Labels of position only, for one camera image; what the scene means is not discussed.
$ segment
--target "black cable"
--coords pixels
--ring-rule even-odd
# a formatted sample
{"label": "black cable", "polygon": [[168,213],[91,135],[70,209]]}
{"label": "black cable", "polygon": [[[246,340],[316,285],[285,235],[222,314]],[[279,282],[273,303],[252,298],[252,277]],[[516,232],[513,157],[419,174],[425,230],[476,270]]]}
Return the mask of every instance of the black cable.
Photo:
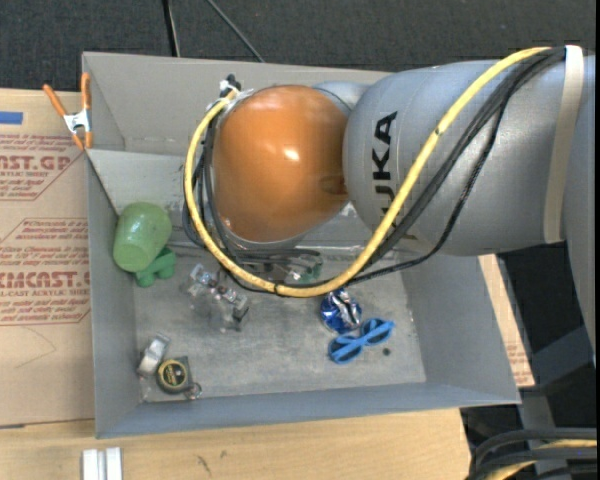
{"label": "black cable", "polygon": [[522,429],[512,430],[487,439],[480,444],[474,453],[476,467],[484,461],[485,457],[502,446],[529,440],[554,440],[554,439],[597,439],[595,428],[548,428],[548,429]]}
{"label": "black cable", "polygon": [[[548,59],[553,59],[553,58],[554,58],[554,56],[545,57],[540,62],[544,63]],[[424,261],[428,260],[431,256],[433,256],[435,253],[437,253],[442,248],[442,246],[445,244],[445,242],[449,238],[449,235],[451,234],[451,231],[453,230],[453,227],[455,226],[455,223],[456,223],[458,217],[460,216],[462,208],[464,207],[464,205],[469,197],[469,194],[471,193],[471,190],[473,189],[473,186],[475,185],[475,182],[477,181],[477,177],[480,174],[480,171],[482,170],[482,167],[484,166],[484,164],[488,158],[488,155],[489,155],[491,149],[493,148],[493,145],[495,144],[499,125],[500,125],[500,122],[502,121],[502,117],[504,115],[504,110],[506,108],[506,104],[507,104],[509,98],[511,97],[511,95],[518,89],[519,85],[520,85],[520,83],[518,83],[518,81],[516,81],[516,83],[513,84],[511,86],[511,88],[507,91],[507,93],[506,93],[507,96],[504,99],[504,101],[502,102],[502,104],[500,105],[500,110],[499,110],[496,122],[492,128],[489,140],[488,140],[485,148],[483,149],[478,161],[474,165],[473,171],[472,171],[471,175],[469,176],[469,180],[468,180],[467,184],[465,185],[465,187],[462,191],[462,194],[460,195],[460,198],[459,198],[458,202],[456,203],[456,206],[454,207],[454,209],[451,213],[451,216],[449,217],[449,220],[447,221],[447,225],[445,226],[445,229],[442,232],[442,235],[439,238],[438,243],[433,247],[433,249],[431,249],[431,251],[429,251],[425,255],[423,255],[419,258],[416,258],[414,260],[410,260],[410,261],[406,261],[404,263],[392,265],[391,267],[386,267],[383,269],[375,270],[373,272],[369,272],[368,274],[357,275],[356,277],[351,279],[348,283],[346,283],[347,286],[358,284],[358,283],[361,283],[364,281],[369,281],[371,279],[375,279],[377,277],[380,277],[380,276],[383,276],[386,274],[391,274],[391,273],[399,272],[400,270],[414,267],[414,266],[419,265],[420,263],[423,263]]]}
{"label": "black cable", "polygon": [[171,56],[180,57],[180,45],[178,43],[178,36],[176,34],[176,27],[173,21],[173,14],[171,13],[169,0],[161,0],[161,2],[162,13],[164,14],[164,23],[167,26],[167,35],[169,36],[169,49],[171,50]]}
{"label": "black cable", "polygon": [[220,9],[220,7],[218,7],[218,4],[216,4],[213,0],[206,0],[207,3],[213,7],[213,10],[216,11],[218,13],[218,15],[222,18],[222,20],[229,25],[229,27],[231,27],[231,30],[233,30],[236,35],[240,38],[240,40],[245,44],[245,46],[247,48],[249,48],[249,50],[251,51],[251,53],[253,53],[253,55],[255,56],[256,59],[258,59],[259,62],[265,62],[265,60],[262,58],[262,56],[256,51],[256,49],[253,47],[253,45],[249,42],[249,40],[244,36],[244,34],[242,32],[240,32],[240,30],[238,29],[238,27],[236,27],[234,25],[234,23],[229,19],[229,17],[222,12],[222,9]]}
{"label": "black cable", "polygon": [[541,460],[597,460],[597,458],[598,450],[596,447],[556,446],[554,448],[536,448],[499,456],[485,462],[472,472],[467,477],[467,480],[481,480],[489,473],[494,473],[507,466],[521,465],[526,462],[538,462]]}
{"label": "black cable", "polygon": [[514,69],[507,75],[507,78],[501,82],[496,89],[487,98],[487,101],[480,107],[476,115],[473,117],[470,124],[467,126],[462,136],[455,144],[453,150],[442,164],[435,176],[428,183],[420,197],[413,204],[407,215],[405,215],[400,223],[391,231],[385,238],[383,243],[373,253],[365,268],[368,268],[376,261],[381,259],[395,244],[408,232],[411,226],[415,223],[418,217],[422,214],[433,197],[437,194],[443,182],[447,179],[451,169],[456,165],[458,159],[465,151],[467,146],[473,141],[478,132],[486,125],[493,117],[500,105],[506,105],[507,94],[512,94],[510,90],[517,84],[518,87],[527,81],[531,76],[535,76],[532,70],[539,64],[547,61],[545,57],[553,57],[554,59],[562,59],[564,56],[564,48],[552,48],[539,52],[538,54],[525,59],[517,64]]}
{"label": "black cable", "polygon": [[574,464],[563,468],[556,468],[550,471],[545,471],[539,475],[531,477],[529,480],[549,480],[563,475],[581,475],[587,473],[597,473],[598,464]]}

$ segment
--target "small metal part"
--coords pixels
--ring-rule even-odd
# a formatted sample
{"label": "small metal part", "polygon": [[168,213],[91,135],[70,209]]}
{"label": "small metal part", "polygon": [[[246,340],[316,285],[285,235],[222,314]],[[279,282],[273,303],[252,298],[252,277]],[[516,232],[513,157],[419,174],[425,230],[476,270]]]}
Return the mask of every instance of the small metal part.
{"label": "small metal part", "polygon": [[197,400],[202,394],[202,386],[197,382],[193,382],[191,387],[184,392],[184,396],[189,400]]}
{"label": "small metal part", "polygon": [[156,373],[158,365],[164,358],[171,340],[162,334],[157,334],[149,346],[144,350],[137,372],[143,377],[149,377]]}
{"label": "small metal part", "polygon": [[330,330],[344,334],[360,327],[362,308],[344,288],[338,288],[322,299],[320,315]]}
{"label": "small metal part", "polygon": [[191,371],[186,357],[167,359],[156,372],[158,386],[169,394],[183,393],[191,388]]}

